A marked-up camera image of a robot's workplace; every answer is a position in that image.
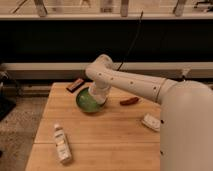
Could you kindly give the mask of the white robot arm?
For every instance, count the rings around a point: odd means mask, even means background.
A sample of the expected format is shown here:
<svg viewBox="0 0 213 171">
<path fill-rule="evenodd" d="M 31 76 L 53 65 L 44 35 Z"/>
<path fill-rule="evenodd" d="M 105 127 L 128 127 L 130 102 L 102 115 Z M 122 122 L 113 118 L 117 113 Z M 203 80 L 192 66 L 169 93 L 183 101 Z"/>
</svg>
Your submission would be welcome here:
<svg viewBox="0 0 213 171">
<path fill-rule="evenodd" d="M 102 54 L 86 67 L 100 104 L 111 87 L 160 105 L 160 171 L 213 171 L 213 90 L 198 81 L 120 72 Z"/>
</svg>

